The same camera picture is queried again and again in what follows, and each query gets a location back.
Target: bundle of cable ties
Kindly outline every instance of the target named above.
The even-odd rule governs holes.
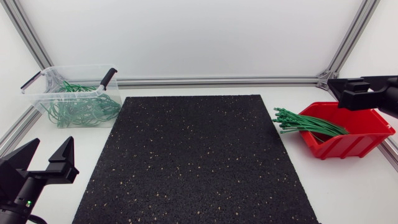
[[[325,119],[295,114],[284,108],[274,108],[274,110],[278,111],[278,113],[275,114],[277,119],[273,119],[272,121],[280,123],[279,127],[283,129],[283,131],[280,131],[282,134],[292,131],[309,131],[321,142],[323,142],[323,140],[314,135],[314,133],[326,134],[331,137],[349,134],[344,127],[333,124]]]
[[[59,93],[94,91],[94,86],[81,86],[69,84],[63,81]],[[55,100],[49,103],[46,108],[49,120],[57,124],[59,128],[67,128],[74,124],[77,126],[92,127],[102,122],[107,122],[117,117],[121,105],[111,99],[107,94],[95,98],[75,98]]]

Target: aluminum frame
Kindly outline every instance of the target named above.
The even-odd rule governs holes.
[[[0,0],[10,20],[41,69],[53,66],[34,28],[30,24],[18,0]],[[223,77],[223,78],[157,78],[118,80],[121,89],[131,88],[192,88],[236,86],[317,86],[328,90],[327,80],[338,78],[339,72],[368,24],[380,0],[363,0],[333,60],[319,75],[314,77]],[[0,139],[0,157],[11,152],[34,125],[40,113],[29,107],[27,111]],[[381,152],[398,171],[398,146],[391,139],[379,146]]]

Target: white wall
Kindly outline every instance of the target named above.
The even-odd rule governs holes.
[[[311,76],[362,0],[20,0],[55,65],[118,77]]]
[[[40,71],[10,18],[0,5],[0,137],[30,105],[20,87]]]
[[[340,78],[398,75],[398,1],[381,0]],[[398,119],[380,112],[398,132]],[[398,133],[393,136],[398,142]]]

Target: speckled mat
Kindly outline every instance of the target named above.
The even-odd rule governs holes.
[[[259,95],[126,98],[74,223],[318,223]]]

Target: red plastic bin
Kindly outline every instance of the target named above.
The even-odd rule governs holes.
[[[325,119],[345,127],[349,134],[328,137],[315,134],[325,140],[317,140],[309,131],[301,131],[312,154],[320,159],[348,156],[364,157],[385,138],[396,131],[374,109],[350,111],[338,108],[337,102],[316,102],[300,114]]]

